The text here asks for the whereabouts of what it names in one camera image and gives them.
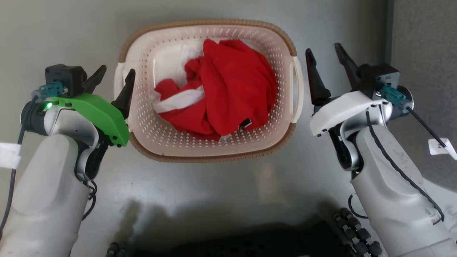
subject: laundry basket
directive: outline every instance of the laundry basket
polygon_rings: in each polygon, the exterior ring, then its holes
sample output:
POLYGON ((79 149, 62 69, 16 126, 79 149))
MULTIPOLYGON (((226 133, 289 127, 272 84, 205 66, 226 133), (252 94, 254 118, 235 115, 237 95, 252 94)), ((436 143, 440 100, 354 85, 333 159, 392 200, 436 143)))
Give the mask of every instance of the laundry basket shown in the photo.
POLYGON ((166 162, 232 161, 277 151, 294 132, 307 83, 289 36, 275 25, 249 20, 180 21, 147 27, 129 38, 121 51, 115 73, 115 96, 130 69, 136 70, 127 120, 130 142, 143 155, 166 162), (173 69, 182 65, 174 53, 184 43, 203 46, 207 38, 240 39, 268 59, 276 73, 278 93, 269 121, 263 127, 237 131, 219 141, 197 139, 177 131, 153 110, 151 91, 163 79, 172 78, 173 69), (296 106, 293 106, 294 70, 298 86, 296 106))

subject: teal connector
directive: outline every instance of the teal connector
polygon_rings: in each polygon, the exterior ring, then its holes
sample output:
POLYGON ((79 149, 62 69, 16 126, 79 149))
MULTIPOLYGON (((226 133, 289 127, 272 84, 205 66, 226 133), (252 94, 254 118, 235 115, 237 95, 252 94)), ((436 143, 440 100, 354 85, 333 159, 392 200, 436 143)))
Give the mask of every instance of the teal connector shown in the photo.
POLYGON ((32 92, 32 98, 37 96, 37 102, 41 103, 48 97, 61 96, 65 94, 68 90, 63 86, 62 82, 55 81, 50 84, 42 85, 37 90, 32 92))
POLYGON ((403 112, 408 112, 406 107, 412 107, 413 103, 406 99, 406 96, 395 88, 385 85, 381 91, 381 97, 397 106, 403 112))

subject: basket rim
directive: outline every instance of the basket rim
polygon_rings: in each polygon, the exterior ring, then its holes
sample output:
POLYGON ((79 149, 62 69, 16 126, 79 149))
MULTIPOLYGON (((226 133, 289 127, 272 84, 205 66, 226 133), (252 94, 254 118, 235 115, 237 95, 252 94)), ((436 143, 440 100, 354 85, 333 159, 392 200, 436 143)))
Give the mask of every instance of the basket rim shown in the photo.
POLYGON ((287 48, 289 48, 289 52, 291 56, 297 56, 297 50, 295 49, 295 45, 293 44, 290 37, 282 30, 280 27, 264 22, 264 21, 255 21, 255 20, 241 20, 241 19, 208 19, 208 20, 190 20, 190 21, 174 21, 168 23, 161 23, 156 25, 151 25, 148 27, 143 28, 142 30, 138 31, 137 33, 133 34, 127 41, 125 42, 124 46, 121 49, 121 53, 119 55, 118 62, 124 63, 127 57, 128 50, 132 46, 132 44, 142 35, 161 29, 167 28, 174 28, 174 27, 189 27, 189 26, 202 26, 202 25, 238 25, 238 26, 250 26, 250 27, 261 27, 269 29, 276 34, 278 34, 286 43, 287 48))
MULTIPOLYGON (((286 43, 287 48, 291 56, 297 56, 297 50, 293 44, 290 37, 278 26, 264 22, 264 21, 255 21, 255 20, 241 20, 241 19, 203 19, 203 20, 189 20, 189 21, 174 21, 162 24, 151 25, 143 28, 134 35, 132 35, 124 44, 119 55, 118 62, 124 63, 127 57, 128 50, 131 45, 142 35, 155 31, 162 30, 174 27, 189 27, 189 26, 203 26, 203 25, 235 25, 235 26, 250 26, 250 27, 261 27, 269 29, 276 34, 278 34, 286 43)), ((236 161, 244 160, 255 157, 261 157, 277 152, 282 148, 291 138, 293 132, 295 131, 296 124, 290 123, 287 128, 286 133, 283 137, 273 146, 270 146, 265 149, 256 150, 252 152, 233 154, 233 155, 215 155, 215 156, 169 156, 169 155, 159 155, 147 150, 135 137, 133 132, 130 133, 130 142, 133 147, 143 154, 144 156, 161 162, 184 162, 184 163, 209 163, 209 162, 224 162, 224 161, 236 161)))

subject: cable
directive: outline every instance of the cable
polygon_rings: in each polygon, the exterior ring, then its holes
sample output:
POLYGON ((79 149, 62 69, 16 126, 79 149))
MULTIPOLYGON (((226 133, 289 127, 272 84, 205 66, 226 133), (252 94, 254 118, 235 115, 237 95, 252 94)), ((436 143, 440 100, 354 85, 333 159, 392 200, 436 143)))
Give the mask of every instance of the cable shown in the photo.
POLYGON ((424 128, 430 133, 430 135, 432 135, 433 138, 435 138, 443 148, 446 148, 446 145, 444 144, 444 142, 438 137, 438 135, 435 134, 435 132, 433 132, 433 130, 431 130, 431 128, 427 125, 427 123, 425 123, 425 121, 422 120, 415 111, 413 111, 413 109, 411 109, 410 107, 406 107, 406 110, 408 110, 408 112, 411 113, 414 116, 414 118, 416 118, 417 121, 419 121, 420 124, 422 124, 422 126, 424 126, 424 128))
MULTIPOLYGON (((30 101, 30 105, 28 106, 25 120, 28 120, 30 118, 30 115, 32 114, 32 110, 33 110, 33 105, 35 104, 37 99, 38 99, 38 97, 34 96, 32 98, 32 101, 30 101)), ((26 132, 26 128, 24 126, 21 126, 21 130, 19 132, 19 137, 17 139, 18 145, 22 144, 22 141, 24 140, 25 132, 26 132)), ((10 215, 11 204, 13 202, 13 192, 14 192, 15 181, 16 181, 16 169, 11 169, 10 190, 8 192, 8 200, 6 201, 5 214, 3 215, 3 219, 0 224, 0 240, 3 237, 3 229, 5 228, 6 221, 8 220, 8 216, 10 215)))
POLYGON ((379 141, 379 138, 376 136, 376 134, 374 133, 374 129, 373 129, 373 126, 371 124, 371 121, 370 121, 370 113, 367 111, 366 112, 367 114, 367 124, 368 124, 368 127, 370 129, 370 133, 371 133, 371 136, 373 137, 374 139, 374 142, 376 143, 376 145, 378 146, 378 148, 381 150, 381 152, 383 153, 384 157, 390 162, 390 164, 392 165, 392 167, 398 171, 401 175, 401 177, 403 179, 405 179, 406 181, 408 181, 411 186, 413 186, 417 191, 419 191, 420 194, 422 194, 425 198, 427 198, 427 200, 433 205, 433 207, 440 213, 440 216, 441 216, 441 221, 444 221, 444 213, 441 211, 441 208, 438 206, 437 203, 435 203, 435 201, 433 201, 433 199, 424 191, 422 190, 422 188, 420 188, 418 185, 416 185, 416 183, 414 183, 414 181, 412 181, 401 169, 400 167, 397 166, 397 164, 395 164, 395 162, 392 160, 392 158, 390 158, 389 154, 387 154, 386 150, 384 149, 383 145, 381 144, 381 142, 379 141))
POLYGON ((92 210, 95 207, 95 202, 97 200, 97 197, 96 197, 97 190, 98 190, 97 184, 95 184, 94 181, 91 181, 91 183, 94 186, 93 187, 88 186, 88 187, 92 190, 92 192, 89 194, 89 201, 92 200, 92 204, 90 205, 90 208, 86 211, 86 213, 84 213, 83 220, 85 220, 87 218, 87 216, 89 216, 89 214, 92 212, 92 210))
POLYGON ((350 195, 347 199, 347 205, 349 205, 349 210, 351 210, 352 214, 354 214, 354 216, 356 216, 357 218, 368 219, 368 217, 360 215, 356 211, 354 211, 354 209, 352 208, 352 197, 353 195, 350 195))

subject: basket handle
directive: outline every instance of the basket handle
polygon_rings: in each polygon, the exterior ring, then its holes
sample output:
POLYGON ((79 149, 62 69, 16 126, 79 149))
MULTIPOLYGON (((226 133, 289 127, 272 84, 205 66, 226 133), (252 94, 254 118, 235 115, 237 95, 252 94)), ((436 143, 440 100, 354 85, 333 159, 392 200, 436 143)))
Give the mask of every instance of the basket handle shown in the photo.
POLYGON ((297 123, 298 118, 300 118, 300 115, 302 114, 302 109, 303 109, 303 101, 305 98, 305 80, 303 79, 303 71, 302 71, 302 66, 300 64, 300 61, 298 60, 297 56, 294 56, 292 58, 292 63, 291 66, 293 66, 293 69, 290 69, 290 92, 291 95, 293 96, 293 71, 295 70, 295 74, 297 75, 297 85, 298 85, 298 100, 297 100, 297 105, 295 107, 295 112, 292 114, 292 121, 291 123, 297 123))
POLYGON ((114 71, 114 99, 121 93, 122 88, 124 87, 124 63, 118 63, 116 70, 114 71))

